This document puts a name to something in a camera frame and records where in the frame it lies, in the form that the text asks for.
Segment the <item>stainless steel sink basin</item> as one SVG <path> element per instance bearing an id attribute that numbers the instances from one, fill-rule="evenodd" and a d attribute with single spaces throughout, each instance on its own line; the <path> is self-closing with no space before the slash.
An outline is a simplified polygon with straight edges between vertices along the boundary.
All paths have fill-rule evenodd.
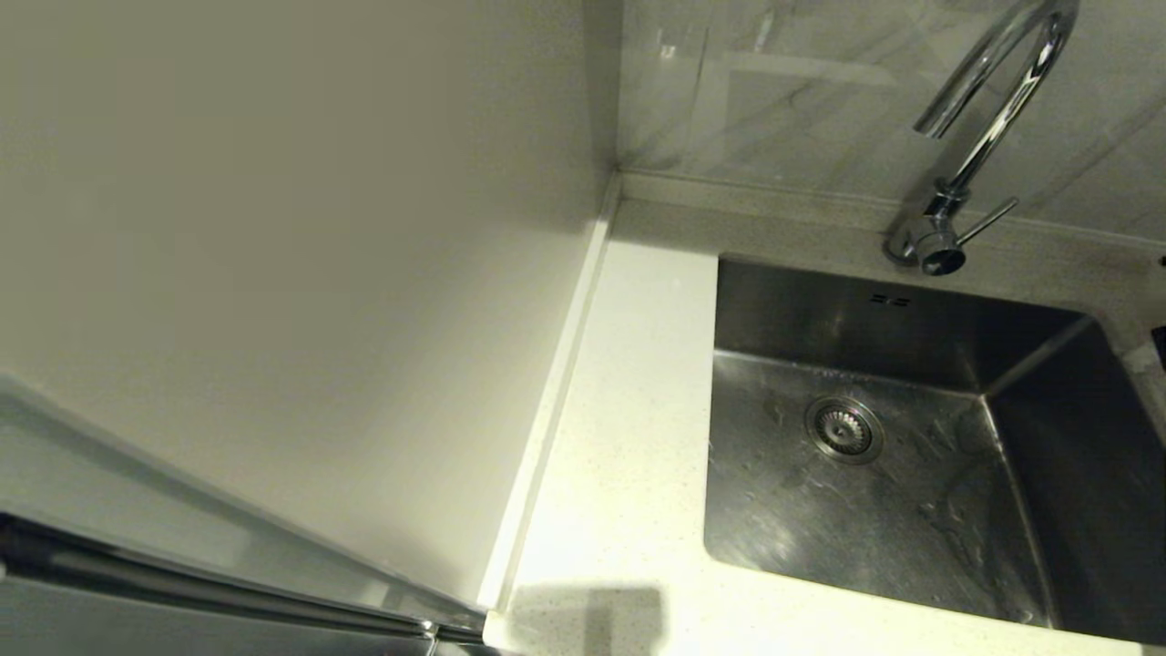
<path id="1" fill-rule="evenodd" d="M 805 436 L 841 395 L 874 463 Z M 1166 426 L 1087 313 L 719 258 L 704 546 L 891 600 L 1166 648 Z"/>

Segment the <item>chrome gooseneck faucet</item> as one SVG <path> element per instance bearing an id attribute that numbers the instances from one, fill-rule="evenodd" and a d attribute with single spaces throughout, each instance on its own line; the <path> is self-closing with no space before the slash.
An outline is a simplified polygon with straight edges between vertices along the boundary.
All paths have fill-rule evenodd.
<path id="1" fill-rule="evenodd" d="M 972 181 L 1052 75 L 1072 38 L 1079 10 L 1081 0 L 1017 0 L 971 45 L 937 90 L 913 126 L 921 136 L 944 137 L 1009 54 L 1028 35 L 1034 36 L 1026 63 L 1000 108 L 979 132 L 961 165 L 949 178 L 937 178 L 927 207 L 901 221 L 884 241 L 883 249 L 895 264 L 916 266 L 928 277 L 958 271 L 967 262 L 965 245 L 1016 209 L 1018 198 L 1007 198 L 962 235 L 956 231 L 956 217 L 970 199 Z"/>

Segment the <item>round metal drain strainer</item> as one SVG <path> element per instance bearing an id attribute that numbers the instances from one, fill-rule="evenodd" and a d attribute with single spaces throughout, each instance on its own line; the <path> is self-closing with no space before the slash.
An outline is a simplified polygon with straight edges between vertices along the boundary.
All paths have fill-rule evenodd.
<path id="1" fill-rule="evenodd" d="M 869 405 L 857 398 L 828 395 L 813 398 L 803 412 L 805 436 L 836 463 L 874 463 L 885 447 L 885 426 Z"/>

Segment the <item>white countertop edge strip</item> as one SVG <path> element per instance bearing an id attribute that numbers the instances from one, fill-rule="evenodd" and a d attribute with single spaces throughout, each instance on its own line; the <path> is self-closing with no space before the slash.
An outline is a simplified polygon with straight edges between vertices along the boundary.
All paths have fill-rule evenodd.
<path id="1" fill-rule="evenodd" d="M 552 358 L 543 392 L 538 398 L 531 431 L 517 470 L 506 512 L 496 535 L 490 560 L 482 581 L 477 602 L 487 615 L 504 613 L 511 604 L 514 581 L 522 560 L 522 552 L 533 515 L 536 514 L 538 496 L 542 487 L 555 439 L 559 419 L 569 394 L 575 362 L 578 360 L 580 341 L 586 331 L 588 311 L 600 275 L 600 266 L 607 253 L 609 230 L 616 219 L 623 198 L 624 175 L 619 170 L 609 176 L 607 186 L 600 198 L 600 209 L 586 231 L 588 247 L 578 277 L 570 296 L 566 323 L 559 332 L 557 350 Z"/>

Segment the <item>white tall side panel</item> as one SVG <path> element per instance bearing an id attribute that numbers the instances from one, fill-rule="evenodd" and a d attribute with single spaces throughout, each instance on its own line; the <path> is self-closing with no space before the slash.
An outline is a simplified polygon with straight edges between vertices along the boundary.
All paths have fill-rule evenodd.
<path id="1" fill-rule="evenodd" d="M 625 0 L 0 0 L 0 376 L 472 608 Z"/>

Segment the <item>steel refrigerator door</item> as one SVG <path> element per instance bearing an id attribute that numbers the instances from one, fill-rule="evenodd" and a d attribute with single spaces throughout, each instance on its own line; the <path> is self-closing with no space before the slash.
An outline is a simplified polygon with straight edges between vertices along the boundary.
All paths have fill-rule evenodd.
<path id="1" fill-rule="evenodd" d="M 205 553 L 213 544 L 237 555 L 243 539 L 280 531 L 375 570 L 129 446 L 10 376 L 0 376 L 0 512 L 115 545 L 184 555 Z M 483 611 L 475 612 L 485 623 Z"/>

